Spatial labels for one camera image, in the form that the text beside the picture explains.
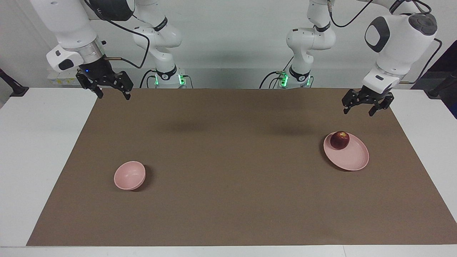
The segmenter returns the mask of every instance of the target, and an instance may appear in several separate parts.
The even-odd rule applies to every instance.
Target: pink bowl
[[[356,136],[348,133],[348,146],[337,150],[330,144],[330,138],[334,133],[336,132],[330,133],[324,140],[324,151],[330,161],[347,171],[359,171],[365,168],[370,160],[370,154],[365,144]]]
[[[134,190],[143,184],[146,170],[140,162],[129,161],[122,164],[114,173],[114,184],[123,190]]]

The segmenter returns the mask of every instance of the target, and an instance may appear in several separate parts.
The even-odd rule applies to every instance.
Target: white table
[[[457,220],[457,120],[422,91],[393,93],[395,116]],[[25,247],[95,100],[82,89],[31,88],[0,109],[0,256],[457,256],[457,245]]]

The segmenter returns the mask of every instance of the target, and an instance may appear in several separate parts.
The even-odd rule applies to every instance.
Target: apple
[[[337,150],[347,147],[349,144],[349,134],[344,131],[335,132],[330,138],[330,145]]]

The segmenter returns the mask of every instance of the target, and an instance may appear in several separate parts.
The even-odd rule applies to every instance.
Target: apple on plate
[[[349,134],[344,131],[335,132],[330,138],[330,145],[337,150],[342,150],[349,144]]]

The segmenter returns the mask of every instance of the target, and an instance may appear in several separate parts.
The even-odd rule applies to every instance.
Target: white wall
[[[438,20],[437,37],[444,42],[436,60],[456,39],[457,5],[454,0],[426,2]],[[335,20],[346,23],[364,4],[338,0],[334,7]],[[196,87],[258,86],[268,71],[282,69],[292,56],[285,42],[289,29],[311,26],[306,18],[307,0],[163,0],[161,6],[170,23],[183,33],[182,45],[172,52],[178,65],[193,77]],[[366,27],[375,17],[386,14],[385,8],[372,5],[347,28],[335,28],[336,45],[315,53],[314,85],[360,87],[362,77],[377,56],[365,44]],[[104,21],[91,23],[100,40],[108,42],[107,55],[141,62],[143,50],[134,44],[128,32]],[[131,19],[122,24],[132,28],[141,23]],[[0,67],[22,84],[50,86],[46,80],[49,66],[45,54],[57,42],[30,2],[2,0],[0,26]],[[435,44],[430,47],[406,79],[416,78],[435,47]],[[123,62],[113,62],[113,66],[131,72],[134,83],[138,84],[141,71],[132,70]],[[151,59],[146,67],[154,67]]]

